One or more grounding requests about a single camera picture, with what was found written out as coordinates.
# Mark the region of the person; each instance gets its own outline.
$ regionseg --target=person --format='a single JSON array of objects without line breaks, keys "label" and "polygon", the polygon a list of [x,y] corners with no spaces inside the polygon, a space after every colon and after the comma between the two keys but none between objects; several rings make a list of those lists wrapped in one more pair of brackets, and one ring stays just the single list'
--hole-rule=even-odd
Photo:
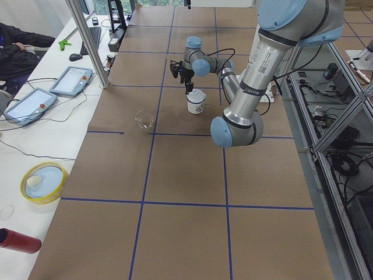
[{"label": "person", "polygon": [[15,96],[41,58],[26,51],[25,45],[50,47],[55,38],[22,31],[0,22],[0,89]]}]

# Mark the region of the computer mouse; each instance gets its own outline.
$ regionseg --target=computer mouse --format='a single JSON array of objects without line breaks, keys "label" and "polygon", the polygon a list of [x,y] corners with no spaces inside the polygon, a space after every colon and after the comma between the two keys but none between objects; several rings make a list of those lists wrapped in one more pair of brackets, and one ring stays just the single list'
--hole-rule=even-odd
[{"label": "computer mouse", "polygon": [[81,54],[71,54],[69,57],[70,61],[76,61],[82,59],[83,56]]}]

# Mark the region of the keyboard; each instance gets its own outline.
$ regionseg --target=keyboard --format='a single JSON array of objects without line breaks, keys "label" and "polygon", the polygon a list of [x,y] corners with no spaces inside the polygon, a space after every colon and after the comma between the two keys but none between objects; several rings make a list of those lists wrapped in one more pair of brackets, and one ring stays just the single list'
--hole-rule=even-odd
[{"label": "keyboard", "polygon": [[[89,32],[91,33],[93,43],[96,46],[96,49],[98,49],[98,45],[100,45],[100,37],[101,37],[101,27],[94,26],[94,27],[88,27]],[[88,51],[87,48],[84,45],[84,42],[82,42],[82,47],[80,49],[81,55],[87,55]]]}]

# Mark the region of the green object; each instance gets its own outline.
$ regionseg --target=green object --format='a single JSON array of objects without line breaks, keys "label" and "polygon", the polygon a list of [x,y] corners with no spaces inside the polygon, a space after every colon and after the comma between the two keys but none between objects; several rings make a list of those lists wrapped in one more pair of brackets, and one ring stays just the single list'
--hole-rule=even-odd
[{"label": "green object", "polygon": [[62,41],[58,42],[58,44],[61,51],[65,49],[65,46],[71,46],[71,43],[69,43],[67,39],[63,39]]}]

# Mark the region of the red can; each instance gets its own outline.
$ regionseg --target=red can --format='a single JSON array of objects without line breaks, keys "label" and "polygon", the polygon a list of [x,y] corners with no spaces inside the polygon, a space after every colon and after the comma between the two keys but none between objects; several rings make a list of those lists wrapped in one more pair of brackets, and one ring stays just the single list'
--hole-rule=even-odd
[{"label": "red can", "polygon": [[0,229],[0,247],[33,254],[38,252],[41,241],[10,229]]}]

